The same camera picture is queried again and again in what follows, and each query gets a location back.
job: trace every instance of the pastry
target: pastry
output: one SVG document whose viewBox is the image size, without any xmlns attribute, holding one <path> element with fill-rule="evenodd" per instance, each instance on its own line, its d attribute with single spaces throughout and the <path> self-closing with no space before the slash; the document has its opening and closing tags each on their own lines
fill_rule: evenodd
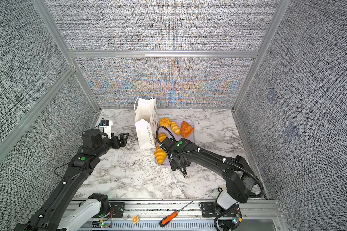
<svg viewBox="0 0 347 231">
<path fill-rule="evenodd" d="M 163 161 L 165 160 L 167 154 L 165 151 L 162 150 L 161 147 L 158 146 L 154 152 L 154 156 L 157 159 L 158 164 L 162 164 Z"/>
<path fill-rule="evenodd" d="M 171 126 L 171 121 L 169 118 L 161 118 L 159 125 L 169 128 Z"/>
<path fill-rule="evenodd" d="M 174 121 L 171 122 L 171 130 L 172 130 L 176 135 L 180 135 L 180 134 L 181 134 L 181 131 L 180 131 L 179 126 L 178 126 L 177 123 L 174 122 Z"/>
<path fill-rule="evenodd" d="M 189 125 L 187 122 L 181 123 L 181 135 L 185 139 L 188 138 L 194 132 L 194 128 Z"/>
<path fill-rule="evenodd" d="M 158 135 L 158 140 L 162 143 L 167 138 L 167 135 L 165 133 L 160 133 Z"/>
</svg>

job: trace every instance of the purple tray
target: purple tray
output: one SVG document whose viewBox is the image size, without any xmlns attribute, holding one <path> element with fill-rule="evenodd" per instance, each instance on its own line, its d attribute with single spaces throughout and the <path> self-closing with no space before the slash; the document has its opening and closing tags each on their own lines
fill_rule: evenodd
<svg viewBox="0 0 347 231">
<path fill-rule="evenodd" d="M 174 120 L 171 120 L 171 121 L 176 122 L 180 129 L 181 129 L 181 123 L 182 123 L 182 122 L 185 121 L 186 123 L 189 123 L 189 125 L 190 125 L 191 127 L 194 128 L 194 132 L 193 132 L 187 139 L 190 140 L 191 142 L 195 143 L 195 141 L 194 141 L 195 127 L 194 127 L 193 121 L 190 121 L 190 120 L 182 120 L 182 119 L 174 119 Z M 168 129 L 170 130 L 170 132 L 173 134 L 173 136 L 175 137 L 175 139 L 176 139 L 177 141 L 180 140 L 180 139 L 182 138 L 182 135 L 181 135 L 181 134 L 180 134 L 180 135 L 176 135 L 174 132 L 172 132 L 171 127 L 169 127 Z M 163 128 L 161 128 L 161 129 L 159 130 L 159 133 L 158 133 L 158 134 L 161 134 L 161 133 L 165 133 L 165 134 L 167 135 L 168 138 L 171 138 L 171 135 L 168 134 L 168 132 L 167 132 L 165 129 L 163 129 Z M 155 158 L 154 155 L 153 155 L 153 157 L 154 157 L 154 162 L 155 162 L 156 164 L 158 164 L 157 159 Z M 162 164 L 158 164 L 158 165 L 170 165 L 170 161 L 168 160 L 168 157 L 165 158 L 165 160 L 163 161 Z"/>
</svg>

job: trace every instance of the croissant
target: croissant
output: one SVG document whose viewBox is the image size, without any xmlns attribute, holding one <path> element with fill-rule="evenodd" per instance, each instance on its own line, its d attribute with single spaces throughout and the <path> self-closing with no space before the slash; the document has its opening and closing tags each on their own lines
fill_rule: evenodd
<svg viewBox="0 0 347 231">
<path fill-rule="evenodd" d="M 176 135 L 180 135 L 180 134 L 181 134 L 181 131 L 180 131 L 179 126 L 178 126 L 177 123 L 174 122 L 174 121 L 171 122 L 171 130 L 172 130 Z"/>
<path fill-rule="evenodd" d="M 161 122 L 159 123 L 159 125 L 169 128 L 171 126 L 171 121 L 169 118 L 161 118 Z"/>
<path fill-rule="evenodd" d="M 167 154 L 165 151 L 162 150 L 161 147 L 158 146 L 154 152 L 154 156 L 157 159 L 158 164 L 162 164 L 163 161 L 165 160 Z"/>
<path fill-rule="evenodd" d="M 194 128 L 189 125 L 187 122 L 181 123 L 181 135 L 185 139 L 188 138 L 194 132 Z"/>
<path fill-rule="evenodd" d="M 162 143 L 167 138 L 167 135 L 165 133 L 160 133 L 158 135 L 158 140 Z"/>
</svg>

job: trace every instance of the white paper bag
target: white paper bag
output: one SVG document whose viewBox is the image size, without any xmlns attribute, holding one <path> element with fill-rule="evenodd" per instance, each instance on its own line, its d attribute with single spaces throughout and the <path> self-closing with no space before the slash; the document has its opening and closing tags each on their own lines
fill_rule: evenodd
<svg viewBox="0 0 347 231">
<path fill-rule="evenodd" d="M 155 132 L 158 127 L 156 99 L 137 98 L 138 107 L 135 110 L 135 127 L 141 148 L 155 148 Z"/>
</svg>

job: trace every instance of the marble table surface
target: marble table surface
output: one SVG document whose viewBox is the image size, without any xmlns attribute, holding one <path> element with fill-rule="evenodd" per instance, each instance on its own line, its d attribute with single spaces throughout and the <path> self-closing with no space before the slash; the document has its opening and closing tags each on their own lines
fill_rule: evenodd
<svg viewBox="0 0 347 231">
<path fill-rule="evenodd" d="M 230 109 L 158 109 L 159 118 L 187 119 L 194 122 L 195 143 L 223 156 L 241 155 L 248 159 Z M 103 109 L 99 116 L 113 121 L 112 132 L 129 132 L 126 147 L 111 149 L 75 194 L 87 198 L 102 193 L 112 198 L 213 199 L 225 180 L 195 164 L 188 167 L 190 178 L 179 170 L 154 162 L 155 149 L 139 148 L 133 109 Z"/>
</svg>

